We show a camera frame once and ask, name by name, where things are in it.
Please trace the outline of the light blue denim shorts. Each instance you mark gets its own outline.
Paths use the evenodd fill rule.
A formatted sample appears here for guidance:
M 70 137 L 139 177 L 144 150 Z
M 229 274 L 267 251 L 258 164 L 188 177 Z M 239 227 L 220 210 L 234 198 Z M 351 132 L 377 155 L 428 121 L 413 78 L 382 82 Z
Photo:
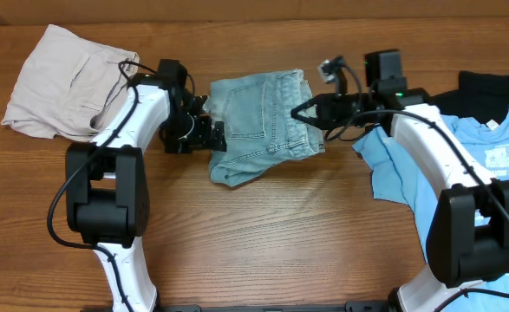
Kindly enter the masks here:
M 205 110 L 224 124 L 226 143 L 224 152 L 212 152 L 212 182 L 236 187 L 282 162 L 323 153 L 322 131 L 291 117 L 311 98 L 301 69 L 212 82 Z

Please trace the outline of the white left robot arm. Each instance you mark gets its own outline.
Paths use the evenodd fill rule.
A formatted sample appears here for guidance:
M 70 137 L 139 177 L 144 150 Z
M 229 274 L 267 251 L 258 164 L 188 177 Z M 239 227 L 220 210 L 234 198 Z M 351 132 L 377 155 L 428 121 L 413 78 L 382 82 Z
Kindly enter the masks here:
M 105 130 L 89 143 L 73 143 L 65 157 L 66 180 L 54 200 L 66 199 L 73 246 L 91 250 L 104 269 L 112 311 L 159 311 L 160 295 L 147 270 L 142 238 L 150 216 L 144 153 L 159 136 L 166 153 L 226 149 L 224 124 L 203 110 L 204 96 L 177 60 L 162 59 L 124 75 L 127 99 Z

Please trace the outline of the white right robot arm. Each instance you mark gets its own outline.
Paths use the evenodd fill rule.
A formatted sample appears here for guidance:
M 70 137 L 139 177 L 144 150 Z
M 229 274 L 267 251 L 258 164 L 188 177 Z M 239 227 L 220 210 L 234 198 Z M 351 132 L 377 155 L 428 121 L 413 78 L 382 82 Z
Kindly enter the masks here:
M 423 88 L 409 88 L 397 49 L 364 56 L 368 91 L 347 91 L 356 73 L 342 56 L 318 71 L 333 93 L 293 108 L 292 118 L 340 138 L 350 126 L 384 127 L 410 154 L 438 199 L 426 240 L 427 264 L 385 300 L 346 302 L 348 311 L 442 311 L 462 296 L 509 293 L 483 288 L 509 273 L 509 180 L 481 166 L 447 129 Z

